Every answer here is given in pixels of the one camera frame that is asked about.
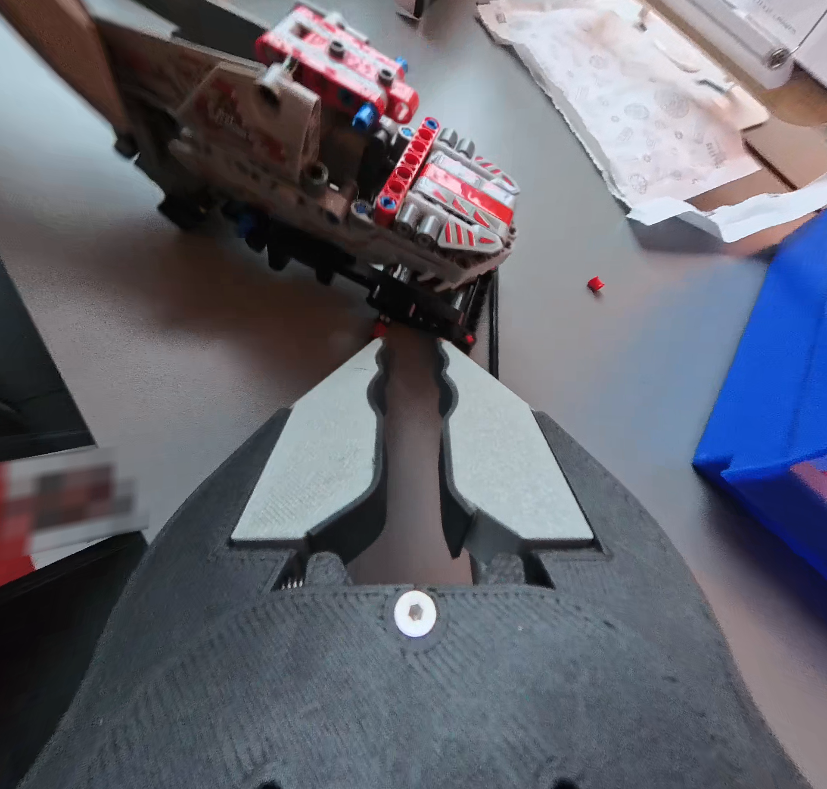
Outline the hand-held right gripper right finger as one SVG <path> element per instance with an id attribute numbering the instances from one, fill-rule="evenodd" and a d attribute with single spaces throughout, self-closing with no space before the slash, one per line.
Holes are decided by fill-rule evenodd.
<path id="1" fill-rule="evenodd" d="M 438 341 L 441 525 L 452 557 L 594 545 L 594 532 L 532 408 Z"/>

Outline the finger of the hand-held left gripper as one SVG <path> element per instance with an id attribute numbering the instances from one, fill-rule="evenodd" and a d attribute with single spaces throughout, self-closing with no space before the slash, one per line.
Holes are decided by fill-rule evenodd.
<path id="1" fill-rule="evenodd" d="M 80 0 L 1 0 L 2 15 L 119 134 L 124 108 L 98 29 Z"/>

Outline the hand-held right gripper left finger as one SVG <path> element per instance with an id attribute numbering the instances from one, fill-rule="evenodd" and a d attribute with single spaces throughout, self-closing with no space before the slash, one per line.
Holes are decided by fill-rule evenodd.
<path id="1" fill-rule="evenodd" d="M 290 408 L 230 536 L 344 564 L 386 523 L 387 349 L 375 339 Z"/>

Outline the red grey lego vehicle model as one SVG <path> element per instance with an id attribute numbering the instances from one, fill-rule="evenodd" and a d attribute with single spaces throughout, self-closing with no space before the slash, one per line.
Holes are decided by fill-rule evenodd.
<path id="1" fill-rule="evenodd" d="M 182 230 L 222 216 L 275 271 L 361 287 L 377 319 L 466 353 L 519 229 L 519 186 L 393 59 L 296 0 L 269 28 L 224 0 L 80 0 L 127 112 L 117 151 Z"/>

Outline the blue plastic bin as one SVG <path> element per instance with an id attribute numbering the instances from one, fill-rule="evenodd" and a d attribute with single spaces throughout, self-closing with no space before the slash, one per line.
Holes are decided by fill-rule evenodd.
<path id="1" fill-rule="evenodd" d="M 768 267 L 693 466 L 826 575 L 826 214 Z"/>

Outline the white torn paper bag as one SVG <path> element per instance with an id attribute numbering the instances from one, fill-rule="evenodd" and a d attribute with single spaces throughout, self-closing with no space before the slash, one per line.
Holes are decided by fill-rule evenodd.
<path id="1" fill-rule="evenodd" d="M 762 193 L 703 212 L 671 198 L 636 206 L 627 219 L 645 249 L 687 255 L 754 256 L 825 210 L 826 175 L 795 191 Z"/>

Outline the printed paper bag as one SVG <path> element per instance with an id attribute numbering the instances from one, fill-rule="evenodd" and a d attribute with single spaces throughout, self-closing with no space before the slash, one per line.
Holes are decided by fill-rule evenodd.
<path id="1" fill-rule="evenodd" d="M 491 0 L 477 15 L 510 47 L 630 208 L 689 201 L 760 171 L 743 143 L 750 97 L 635 0 Z"/>

